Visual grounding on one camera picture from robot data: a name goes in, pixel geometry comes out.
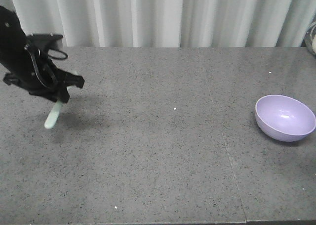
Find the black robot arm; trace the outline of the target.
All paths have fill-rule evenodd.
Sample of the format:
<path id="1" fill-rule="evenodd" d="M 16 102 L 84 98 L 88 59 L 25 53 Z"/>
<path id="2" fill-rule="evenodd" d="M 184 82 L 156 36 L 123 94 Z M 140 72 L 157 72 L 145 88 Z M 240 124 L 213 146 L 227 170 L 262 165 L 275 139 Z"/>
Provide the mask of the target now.
<path id="1" fill-rule="evenodd" d="M 70 98 L 67 88 L 83 88 L 84 78 L 59 69 L 53 63 L 57 57 L 50 55 L 50 50 L 63 54 L 62 60 L 68 58 L 58 46 L 62 38 L 61 34 L 26 35 L 17 14 L 2 6 L 0 63 L 9 71 L 3 81 L 26 90 L 30 95 L 67 103 Z"/>

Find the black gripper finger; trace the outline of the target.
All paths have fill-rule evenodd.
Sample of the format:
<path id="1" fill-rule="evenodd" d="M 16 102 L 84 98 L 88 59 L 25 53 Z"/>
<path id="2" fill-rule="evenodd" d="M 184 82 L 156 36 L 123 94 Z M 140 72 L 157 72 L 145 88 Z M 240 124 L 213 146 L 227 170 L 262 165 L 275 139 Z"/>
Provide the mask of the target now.
<path id="1" fill-rule="evenodd" d="M 53 102 L 60 101 L 62 103 L 68 103 L 70 95 L 66 85 L 59 85 L 56 87 L 48 88 L 48 99 Z"/>
<path id="2" fill-rule="evenodd" d="M 81 75 L 73 74 L 64 70 L 59 70 L 57 74 L 58 87 L 66 88 L 69 86 L 75 86 L 77 88 L 83 88 L 84 78 Z"/>

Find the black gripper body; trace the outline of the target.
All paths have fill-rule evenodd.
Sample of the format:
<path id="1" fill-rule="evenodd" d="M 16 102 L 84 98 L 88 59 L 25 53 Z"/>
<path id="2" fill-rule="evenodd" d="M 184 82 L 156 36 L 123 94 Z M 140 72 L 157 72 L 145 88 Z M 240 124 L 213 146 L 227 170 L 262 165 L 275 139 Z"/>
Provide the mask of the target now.
<path id="1" fill-rule="evenodd" d="M 48 99 L 48 88 L 58 86 L 59 69 L 41 50 L 2 51 L 2 65 L 8 69 L 3 81 L 16 85 L 31 95 Z"/>

